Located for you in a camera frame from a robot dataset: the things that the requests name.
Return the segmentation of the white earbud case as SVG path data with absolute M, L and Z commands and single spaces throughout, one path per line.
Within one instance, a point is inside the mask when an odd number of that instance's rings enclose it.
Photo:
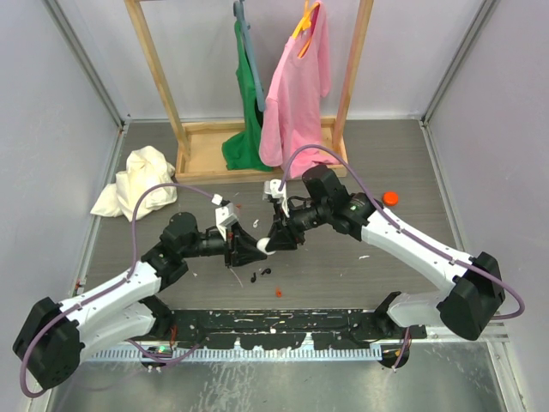
M 271 255 L 275 254 L 275 251 L 269 251 L 268 250 L 269 241 L 270 241 L 270 238 L 265 237 L 265 238 L 259 239 L 256 243 L 257 250 L 260 251 L 261 253 L 267 255 L 267 256 L 271 256 Z

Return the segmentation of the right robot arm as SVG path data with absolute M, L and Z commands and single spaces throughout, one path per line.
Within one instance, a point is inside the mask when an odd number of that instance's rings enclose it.
M 257 242 L 259 250 L 295 250 L 304 243 L 305 231 L 328 224 L 386 251 L 436 287 L 430 293 L 391 293 L 376 309 L 381 335 L 394 338 L 406 327 L 430 325 L 445 326 L 469 341 L 480 337 L 505 300 L 496 258 L 486 252 L 473 257 L 434 240 L 365 193 L 348 192 L 325 165 L 307 170 L 302 181 L 309 196 L 299 206 L 291 204 L 280 180 L 265 182 L 263 197 L 274 205 L 274 219 L 268 236 Z

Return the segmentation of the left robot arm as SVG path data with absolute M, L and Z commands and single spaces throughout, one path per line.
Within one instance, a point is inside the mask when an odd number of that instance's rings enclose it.
M 119 276 L 59 303 L 49 297 L 36 302 L 13 345 L 21 360 L 23 392 L 34 395 L 28 375 L 48 391 L 113 343 L 134 336 L 167 337 L 171 312 L 155 295 L 187 272 L 188 258 L 222 256 L 227 267 L 238 267 L 267 257 L 267 238 L 249 235 L 227 207 L 215 214 L 216 226 L 204 233 L 193 214 L 175 214 L 159 243 Z

